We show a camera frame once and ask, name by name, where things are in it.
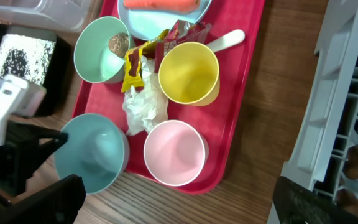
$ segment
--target red tray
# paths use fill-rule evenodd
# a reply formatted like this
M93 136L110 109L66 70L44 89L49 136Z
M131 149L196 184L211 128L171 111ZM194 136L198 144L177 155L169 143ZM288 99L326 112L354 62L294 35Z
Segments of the red tray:
M264 0L212 0L203 21L213 25L210 42L234 29L242 29L246 40L235 47L216 53L220 64L221 89L216 100L208 106L188 106L169 102L168 118L187 122L207 140L209 156L197 178L182 187L173 187L186 194L203 194L210 191L222 179L230 145L241 107L252 53L257 37ZM116 16L117 1L105 0L100 17ZM122 110L124 95L121 84L91 84L81 82L73 117L84 113L102 114L111 119L124 132L128 130L126 114ZM155 181L148 172L143 146L147 133L129 136L131 155L126 171Z

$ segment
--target crumpled tissue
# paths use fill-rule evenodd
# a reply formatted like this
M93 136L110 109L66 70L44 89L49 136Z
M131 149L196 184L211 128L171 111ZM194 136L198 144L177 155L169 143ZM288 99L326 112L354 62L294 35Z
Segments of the crumpled tissue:
M122 108L127 114L127 135L133 136L146 130L149 133L156 125L168 120L168 98L164 95L154 73L154 60L142 56L142 80L144 89L137 92L134 86L124 95Z

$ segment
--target white spoon handle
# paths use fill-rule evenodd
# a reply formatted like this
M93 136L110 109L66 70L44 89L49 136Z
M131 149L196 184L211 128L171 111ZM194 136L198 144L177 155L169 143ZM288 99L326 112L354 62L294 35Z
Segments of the white spoon handle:
M236 29L212 41L206 46L209 47L213 52L218 52L236 44L240 44L245 38L246 34L244 31Z

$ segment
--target white granules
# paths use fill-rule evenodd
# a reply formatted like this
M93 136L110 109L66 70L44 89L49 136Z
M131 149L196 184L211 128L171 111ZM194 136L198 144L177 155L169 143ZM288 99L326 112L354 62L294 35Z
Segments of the white granules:
M17 75L42 85L56 42L6 34L0 45L0 77Z

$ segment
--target toy carrot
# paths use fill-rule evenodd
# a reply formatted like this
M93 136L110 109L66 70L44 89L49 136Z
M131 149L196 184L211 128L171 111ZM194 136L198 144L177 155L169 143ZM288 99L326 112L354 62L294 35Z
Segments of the toy carrot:
M160 9L181 13L195 11L201 0L124 0L128 9Z

